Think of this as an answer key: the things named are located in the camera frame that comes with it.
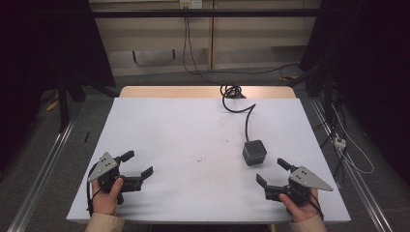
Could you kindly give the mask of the person's left hand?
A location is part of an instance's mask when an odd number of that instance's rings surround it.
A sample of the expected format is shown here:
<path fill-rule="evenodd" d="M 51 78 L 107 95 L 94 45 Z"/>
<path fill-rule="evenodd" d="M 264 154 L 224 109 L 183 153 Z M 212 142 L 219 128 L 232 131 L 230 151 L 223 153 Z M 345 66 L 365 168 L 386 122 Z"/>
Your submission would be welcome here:
<path fill-rule="evenodd" d="M 97 214 L 104 214 L 109 216 L 116 215 L 117 209 L 117 196 L 121 192 L 124 180 L 118 178 L 111 191 L 109 193 L 104 193 L 101 191 L 100 184 L 97 180 L 92 182 L 92 193 L 93 193 L 93 209 Z"/>

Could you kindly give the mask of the person's right hand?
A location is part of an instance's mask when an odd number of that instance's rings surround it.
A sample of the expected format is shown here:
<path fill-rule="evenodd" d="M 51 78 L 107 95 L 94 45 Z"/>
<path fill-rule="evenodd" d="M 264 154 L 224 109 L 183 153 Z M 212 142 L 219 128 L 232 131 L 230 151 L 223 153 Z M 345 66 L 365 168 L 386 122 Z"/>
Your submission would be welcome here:
<path fill-rule="evenodd" d="M 311 195 L 309 196 L 310 202 L 304 206 L 297 206 L 287 195 L 281 194 L 279 196 L 282 204 L 287 208 L 287 210 L 292 215 L 292 220 L 294 222 L 300 222 L 314 216 L 319 216 L 319 202 L 318 202 L 318 190 L 312 188 L 310 190 Z"/>

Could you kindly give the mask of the dark curtain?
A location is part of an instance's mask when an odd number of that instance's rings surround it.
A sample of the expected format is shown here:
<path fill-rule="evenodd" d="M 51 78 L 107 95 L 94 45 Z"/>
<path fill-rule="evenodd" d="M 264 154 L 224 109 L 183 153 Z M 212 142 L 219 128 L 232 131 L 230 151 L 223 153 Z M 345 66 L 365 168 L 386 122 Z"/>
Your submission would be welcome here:
<path fill-rule="evenodd" d="M 0 0 L 0 180 L 47 90 L 113 86 L 90 0 Z"/>
<path fill-rule="evenodd" d="M 410 0 L 321 0 L 300 68 L 319 63 L 410 185 Z"/>

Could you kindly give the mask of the white wall outlet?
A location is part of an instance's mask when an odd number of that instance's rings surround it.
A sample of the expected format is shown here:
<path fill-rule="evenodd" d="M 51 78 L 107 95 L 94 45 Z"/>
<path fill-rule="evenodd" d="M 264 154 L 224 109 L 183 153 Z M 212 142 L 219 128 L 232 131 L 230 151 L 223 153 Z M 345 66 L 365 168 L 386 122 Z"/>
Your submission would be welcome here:
<path fill-rule="evenodd" d="M 202 0 L 179 0 L 181 9 L 199 10 L 203 8 Z"/>

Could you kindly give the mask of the black metal stand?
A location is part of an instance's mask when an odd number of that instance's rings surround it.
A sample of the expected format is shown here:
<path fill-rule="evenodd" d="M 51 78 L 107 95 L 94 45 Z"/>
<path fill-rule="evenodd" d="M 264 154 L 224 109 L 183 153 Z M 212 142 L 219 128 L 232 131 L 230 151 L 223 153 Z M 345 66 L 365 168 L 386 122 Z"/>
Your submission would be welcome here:
<path fill-rule="evenodd" d="M 63 132 L 70 121 L 68 100 L 67 100 L 67 85 L 65 77 L 61 75 L 57 82 L 59 108 L 60 108 L 60 132 Z"/>

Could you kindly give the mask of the dark grey cube socket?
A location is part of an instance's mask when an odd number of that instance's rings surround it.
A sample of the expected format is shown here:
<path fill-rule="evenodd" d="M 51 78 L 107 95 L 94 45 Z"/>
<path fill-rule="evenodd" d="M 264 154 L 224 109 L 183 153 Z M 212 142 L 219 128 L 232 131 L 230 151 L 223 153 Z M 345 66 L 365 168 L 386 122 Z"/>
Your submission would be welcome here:
<path fill-rule="evenodd" d="M 246 164 L 253 166 L 264 161 L 267 151 L 261 140 L 252 140 L 245 143 L 242 154 Z"/>

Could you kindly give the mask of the black horizontal frame bar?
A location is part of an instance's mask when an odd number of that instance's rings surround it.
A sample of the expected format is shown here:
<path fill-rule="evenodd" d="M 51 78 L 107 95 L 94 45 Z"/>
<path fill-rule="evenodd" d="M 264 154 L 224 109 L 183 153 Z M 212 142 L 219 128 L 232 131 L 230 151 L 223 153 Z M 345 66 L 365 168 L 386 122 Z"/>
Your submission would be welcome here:
<path fill-rule="evenodd" d="M 97 18 L 122 17 L 312 17 L 324 14 L 317 9 L 278 9 L 278 10 L 134 10 L 134 11 L 94 11 Z"/>

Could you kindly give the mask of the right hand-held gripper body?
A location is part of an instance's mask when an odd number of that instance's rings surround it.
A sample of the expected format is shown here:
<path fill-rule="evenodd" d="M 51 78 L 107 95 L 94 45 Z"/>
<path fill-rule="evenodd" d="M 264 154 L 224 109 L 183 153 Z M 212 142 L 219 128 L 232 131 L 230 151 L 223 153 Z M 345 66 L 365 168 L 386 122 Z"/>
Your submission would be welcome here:
<path fill-rule="evenodd" d="M 308 203 L 311 189 L 332 191 L 333 188 L 304 166 L 283 165 L 290 172 L 288 184 L 283 187 L 271 186 L 264 182 L 265 198 L 280 201 L 281 194 L 287 195 L 297 206 Z"/>

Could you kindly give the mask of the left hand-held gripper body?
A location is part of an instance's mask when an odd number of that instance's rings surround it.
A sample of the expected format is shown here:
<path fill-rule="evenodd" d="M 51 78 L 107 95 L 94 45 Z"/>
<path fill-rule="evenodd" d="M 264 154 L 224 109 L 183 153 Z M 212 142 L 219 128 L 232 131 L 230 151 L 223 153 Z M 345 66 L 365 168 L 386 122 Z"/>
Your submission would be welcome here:
<path fill-rule="evenodd" d="M 121 188 L 121 192 L 117 196 L 118 204 L 121 205 L 124 202 L 123 192 L 140 191 L 143 184 L 143 179 L 140 176 L 137 177 L 125 177 L 120 174 L 120 157 L 113 158 L 108 152 L 105 152 L 100 159 L 92 166 L 87 182 L 91 184 L 94 180 L 97 180 L 100 184 L 101 191 L 110 192 L 115 181 L 118 178 L 122 178 L 124 183 Z"/>

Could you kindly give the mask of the aluminium floor rail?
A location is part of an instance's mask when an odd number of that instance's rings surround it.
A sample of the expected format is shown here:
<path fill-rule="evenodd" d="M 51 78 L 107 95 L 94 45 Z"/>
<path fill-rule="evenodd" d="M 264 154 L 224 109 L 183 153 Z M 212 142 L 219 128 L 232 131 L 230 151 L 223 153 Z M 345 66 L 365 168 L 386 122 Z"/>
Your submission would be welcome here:
<path fill-rule="evenodd" d="M 320 120 L 321 128 L 327 133 L 330 142 L 333 142 L 332 130 L 330 125 L 326 122 L 324 107 L 320 103 L 320 100 L 310 99 L 309 101 Z M 375 225 L 376 230 L 378 232 L 394 232 L 380 204 L 377 202 L 376 198 L 370 191 L 370 188 L 366 184 L 363 178 L 363 172 L 358 169 L 348 153 L 343 154 L 340 149 L 337 149 L 337 157 L 341 159 L 344 172 L 351 180 L 369 217 Z"/>
<path fill-rule="evenodd" d="M 47 154 L 40 173 L 36 176 L 35 181 L 29 188 L 7 232 L 25 232 L 28 222 L 44 192 L 45 185 L 71 135 L 74 124 L 75 118 L 72 118 L 64 129 L 58 133 L 51 150 Z"/>

